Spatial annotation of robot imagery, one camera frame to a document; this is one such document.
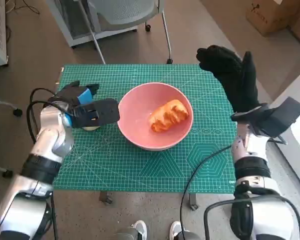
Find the white shoe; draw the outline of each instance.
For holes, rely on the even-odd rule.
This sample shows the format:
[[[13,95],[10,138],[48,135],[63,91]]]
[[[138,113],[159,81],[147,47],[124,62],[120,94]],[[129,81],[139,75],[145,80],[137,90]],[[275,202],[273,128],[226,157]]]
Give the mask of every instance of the white shoe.
[[[175,221],[172,223],[170,228],[170,240],[173,240],[174,237],[176,237],[177,234],[179,234],[182,231],[181,223],[179,221]]]
[[[146,224],[144,221],[139,220],[135,224],[133,224],[133,227],[138,230],[138,232],[142,235],[142,240],[146,240],[148,237],[148,230],[146,228]]]

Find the bread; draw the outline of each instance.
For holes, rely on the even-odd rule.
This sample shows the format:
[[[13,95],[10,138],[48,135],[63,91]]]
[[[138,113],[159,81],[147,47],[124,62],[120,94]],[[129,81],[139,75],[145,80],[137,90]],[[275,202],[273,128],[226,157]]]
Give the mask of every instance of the bread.
[[[155,132],[168,130],[189,116],[185,106],[179,100],[172,100],[156,109],[150,116],[151,129]]]

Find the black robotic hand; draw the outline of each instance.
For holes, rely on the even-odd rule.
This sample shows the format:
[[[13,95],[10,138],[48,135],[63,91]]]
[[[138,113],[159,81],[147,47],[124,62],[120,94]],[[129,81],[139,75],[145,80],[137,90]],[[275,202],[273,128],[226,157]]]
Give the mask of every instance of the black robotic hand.
[[[234,112],[244,113],[260,105],[251,52],[247,51],[242,61],[231,50],[211,45],[198,49],[196,58],[200,68],[212,72],[222,84]]]

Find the robotic arm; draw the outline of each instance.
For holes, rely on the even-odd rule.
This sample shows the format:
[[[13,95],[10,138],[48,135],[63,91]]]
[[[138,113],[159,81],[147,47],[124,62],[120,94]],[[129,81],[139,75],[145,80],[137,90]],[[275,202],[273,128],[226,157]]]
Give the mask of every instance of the robotic arm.
[[[64,157],[73,147],[72,128],[96,127],[119,120],[117,101],[93,101],[98,87],[81,87],[76,81],[44,105],[36,142],[0,204],[0,240],[37,240],[51,225],[51,208],[46,200],[52,195],[52,183]]]
[[[241,61],[234,52],[212,45],[198,49],[200,68],[213,73],[222,84],[235,112],[237,136],[232,144],[235,199],[281,195],[271,178],[266,144],[285,132],[300,115],[300,103],[287,98],[278,108],[258,102],[256,70],[252,55]],[[230,225],[241,240],[290,240],[293,216],[286,202],[277,198],[232,204]]]

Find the chair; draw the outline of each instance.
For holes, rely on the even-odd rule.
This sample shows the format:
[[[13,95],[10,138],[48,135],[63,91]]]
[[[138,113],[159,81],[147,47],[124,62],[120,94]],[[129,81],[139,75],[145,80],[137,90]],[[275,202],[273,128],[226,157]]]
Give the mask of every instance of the chair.
[[[86,2],[78,0],[85,23],[89,28],[103,64],[105,64],[105,60],[95,33],[131,28],[141,23],[145,23],[145,30],[149,32],[151,26],[147,21],[157,14],[162,15],[165,37],[169,48],[169,58],[166,63],[172,64],[170,39],[163,11],[164,0],[157,1],[158,3],[156,4],[156,0],[87,0],[87,9],[89,9],[89,12],[87,12],[83,5]]]
[[[14,106],[11,103],[5,102],[5,101],[0,101],[0,105],[7,105],[9,107],[11,107],[13,109],[13,115],[15,115],[16,117],[20,117],[22,116],[22,110],[18,109],[16,106]],[[10,170],[7,170],[5,168],[1,168],[0,167],[0,172],[2,172],[2,176],[5,178],[10,178],[12,177],[13,172]]]

